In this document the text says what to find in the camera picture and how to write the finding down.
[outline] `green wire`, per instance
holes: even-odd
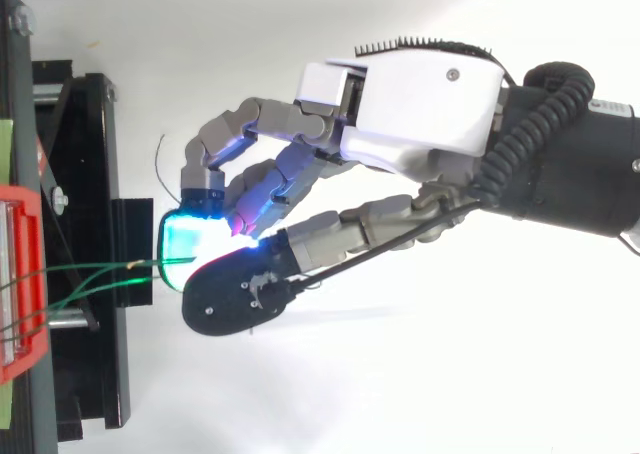
[[[164,259],[164,260],[154,260],[154,261],[129,261],[129,262],[94,262],[89,264],[64,264],[62,266],[53,266],[47,267],[45,269],[40,269],[38,271],[31,271],[29,274],[25,274],[22,277],[18,277],[7,284],[0,286],[0,291],[4,291],[6,288],[11,287],[19,282],[22,282],[30,277],[37,276],[38,274],[45,274],[49,272],[55,271],[65,271],[69,269],[97,269],[99,267],[112,267],[117,269],[119,267],[152,267],[152,266],[162,266],[165,264],[188,264],[193,262],[195,257],[180,257],[175,259]]]
[[[53,267],[49,267],[46,269],[41,269],[39,271],[33,271],[30,272],[29,274],[22,276],[18,279],[14,279],[13,281],[0,286],[0,291],[11,287],[14,284],[17,284],[18,282],[21,282],[25,279],[28,279],[32,276],[35,276],[37,274],[42,274],[42,273],[48,273],[48,272],[54,272],[54,271],[62,271],[62,270],[66,270],[66,269],[95,269],[97,267],[102,267],[103,269],[100,269],[99,271],[91,274],[89,277],[87,277],[84,281],[82,281],[78,287],[76,287],[74,289],[74,291],[67,296],[66,298],[55,302],[53,304],[50,304],[49,306],[47,306],[44,309],[38,309],[37,311],[34,311],[32,313],[30,313],[27,316],[24,316],[20,319],[18,319],[15,322],[12,322],[11,324],[9,324],[8,326],[4,326],[2,329],[0,329],[0,332],[5,332],[9,329],[12,329],[14,327],[19,326],[20,324],[22,324],[24,321],[26,321],[27,319],[31,319],[34,316],[37,316],[39,314],[43,314],[43,313],[50,313],[52,316],[55,314],[58,314],[60,310],[64,309],[65,306],[67,306],[67,304],[69,304],[72,301],[78,300],[78,299],[82,299],[84,297],[87,297],[87,295],[91,295],[91,293],[93,292],[100,292],[102,290],[107,290],[107,289],[114,289],[116,287],[121,287],[121,286],[126,286],[131,284],[136,284],[139,282],[132,282],[132,281],[138,281],[140,279],[152,279],[152,278],[134,278],[134,279],[129,279],[127,281],[120,281],[117,283],[112,283],[112,284],[107,284],[106,286],[102,286],[101,288],[99,288],[98,291],[92,290],[90,289],[89,291],[82,291],[82,289],[84,287],[86,287],[91,281],[93,281],[94,279],[96,279],[97,277],[101,276],[102,274],[106,274],[107,272],[110,272],[112,270],[118,269],[118,268],[122,268],[122,267],[127,267],[129,269],[132,268],[136,268],[136,267],[150,267],[150,266],[158,266],[158,265],[165,265],[165,264],[188,264],[190,262],[194,261],[194,257],[184,257],[184,258],[176,258],[176,259],[164,259],[164,260],[151,260],[151,261],[131,261],[131,262],[102,262],[102,263],[90,263],[90,264],[66,264],[63,266],[53,266]],[[18,339],[23,339],[25,337],[29,337],[29,335],[33,335],[35,334],[35,332],[38,332],[40,329],[42,329],[44,327],[45,324],[43,324],[42,326],[40,326],[37,329],[34,329],[30,332],[27,332],[25,334],[21,334],[20,336],[15,336],[15,338],[0,338],[0,343],[5,343],[5,342],[10,342],[12,340],[18,340]]]
[[[90,296],[92,294],[95,294],[97,292],[109,291],[109,290],[115,289],[117,287],[129,286],[129,285],[132,285],[132,284],[142,284],[144,282],[152,281],[153,279],[159,279],[159,278],[156,278],[156,277],[137,277],[137,278],[134,278],[134,279],[129,279],[127,281],[112,282],[111,284],[107,284],[105,286],[100,286],[100,287],[94,287],[93,289],[88,289],[88,290],[82,291],[82,292],[75,292],[74,291],[75,294],[72,294],[72,295],[75,296],[74,299],[71,299],[71,296],[69,296],[69,297],[63,299],[62,301],[59,301],[59,302],[56,302],[56,303],[52,304],[47,309],[42,309],[42,311],[46,311],[46,310],[50,309],[52,306],[55,306],[56,304],[65,303],[64,305],[66,305],[66,303],[70,302],[71,300],[82,299],[84,297],[88,297],[88,296]],[[59,312],[62,309],[62,307],[57,307],[54,310],[54,312],[51,313],[51,318],[55,318],[55,316],[57,314],[59,314]],[[20,323],[20,322],[23,322],[23,321],[24,321],[24,319],[20,319],[17,322]],[[20,335],[14,336],[14,337],[8,337],[6,339],[2,338],[2,339],[0,339],[0,344],[3,344],[5,342],[14,342],[14,341],[18,341],[18,340],[21,340],[21,339],[24,339],[24,338],[27,338],[27,337],[31,337],[31,336],[37,334],[38,332],[40,332],[46,326],[47,326],[47,322],[44,322],[42,325],[40,325],[40,326],[30,330],[30,331],[27,331],[24,334],[20,334]],[[10,328],[10,327],[11,326],[7,326],[7,327],[3,328],[2,330],[0,330],[0,332],[4,331],[5,329]]]

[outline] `white background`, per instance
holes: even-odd
[[[120,192],[172,207],[182,149],[249,96],[290,101],[304,64],[403,35],[492,47],[516,79],[587,67],[596,96],[638,104],[638,0],[24,0],[36,59],[119,88]],[[260,141],[229,170],[273,156]],[[291,216],[416,189],[356,169]],[[640,451],[640,260],[617,242],[474,214],[227,338],[191,332],[180,296],[128,311],[133,415],[85,423],[77,453]]]

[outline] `red clamp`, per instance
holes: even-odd
[[[0,185],[0,285],[41,271],[43,242],[40,193]],[[0,332],[0,384],[33,367],[47,352],[46,307],[44,273],[0,291],[0,329],[24,319]],[[19,339],[2,341],[13,337]]]

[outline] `blue light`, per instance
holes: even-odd
[[[232,236],[226,219],[203,219],[175,212],[160,228],[162,259],[196,258],[188,264],[162,266],[165,281],[176,291],[182,291],[189,277],[208,262],[244,247],[258,246],[250,236]]]

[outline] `robotic hand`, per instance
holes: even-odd
[[[318,281],[434,241],[479,208],[633,239],[640,136],[631,106],[592,100],[594,88],[566,63],[516,86],[482,49],[413,38],[308,64],[293,104],[247,99],[202,127],[186,148],[178,212],[224,218],[238,238],[257,239],[315,181],[358,163],[420,183],[418,195],[325,212],[209,262],[184,287],[185,321],[207,335],[251,328]],[[290,144],[225,187],[220,167],[258,135]]]

